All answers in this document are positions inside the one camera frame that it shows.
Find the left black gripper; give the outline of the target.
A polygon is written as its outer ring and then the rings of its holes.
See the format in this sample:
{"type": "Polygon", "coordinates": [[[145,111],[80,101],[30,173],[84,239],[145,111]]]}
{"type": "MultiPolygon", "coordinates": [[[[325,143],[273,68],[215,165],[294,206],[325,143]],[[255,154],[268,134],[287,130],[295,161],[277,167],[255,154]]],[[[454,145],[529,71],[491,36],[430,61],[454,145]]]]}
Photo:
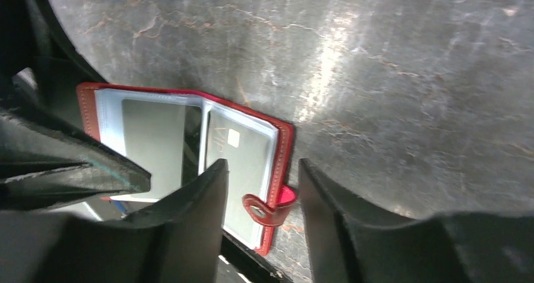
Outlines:
{"type": "Polygon", "coordinates": [[[151,175],[84,131],[105,79],[76,50],[49,0],[1,0],[1,209],[53,209],[142,193],[151,175]]]}

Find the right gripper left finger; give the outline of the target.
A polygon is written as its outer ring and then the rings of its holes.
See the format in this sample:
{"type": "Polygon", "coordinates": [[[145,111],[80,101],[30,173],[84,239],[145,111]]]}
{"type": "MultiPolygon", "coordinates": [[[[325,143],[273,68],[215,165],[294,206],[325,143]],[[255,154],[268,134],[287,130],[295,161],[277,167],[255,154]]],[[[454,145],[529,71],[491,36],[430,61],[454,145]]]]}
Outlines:
{"type": "Polygon", "coordinates": [[[213,282],[228,163],[121,220],[1,213],[2,282],[213,282]]]}

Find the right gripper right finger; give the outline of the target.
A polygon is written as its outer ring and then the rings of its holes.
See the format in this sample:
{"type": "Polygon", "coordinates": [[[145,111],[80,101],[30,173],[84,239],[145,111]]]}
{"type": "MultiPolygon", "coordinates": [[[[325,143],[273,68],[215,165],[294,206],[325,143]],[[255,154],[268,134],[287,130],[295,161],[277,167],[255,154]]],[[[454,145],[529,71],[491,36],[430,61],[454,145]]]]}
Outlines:
{"type": "Polygon", "coordinates": [[[315,282],[532,282],[532,212],[411,219],[350,192],[310,160],[298,181],[315,282]]]}

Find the red leather card holder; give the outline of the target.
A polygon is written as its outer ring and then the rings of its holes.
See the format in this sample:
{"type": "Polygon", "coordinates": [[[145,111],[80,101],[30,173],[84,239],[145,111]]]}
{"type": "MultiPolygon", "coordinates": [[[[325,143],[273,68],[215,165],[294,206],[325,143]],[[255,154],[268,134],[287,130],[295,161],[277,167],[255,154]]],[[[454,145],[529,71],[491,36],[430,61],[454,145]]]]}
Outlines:
{"type": "Polygon", "coordinates": [[[223,228],[259,255],[297,199],[286,184],[292,124],[193,90],[81,83],[85,132],[147,170],[151,188],[115,201],[154,203],[218,159],[229,167],[223,228]]]}

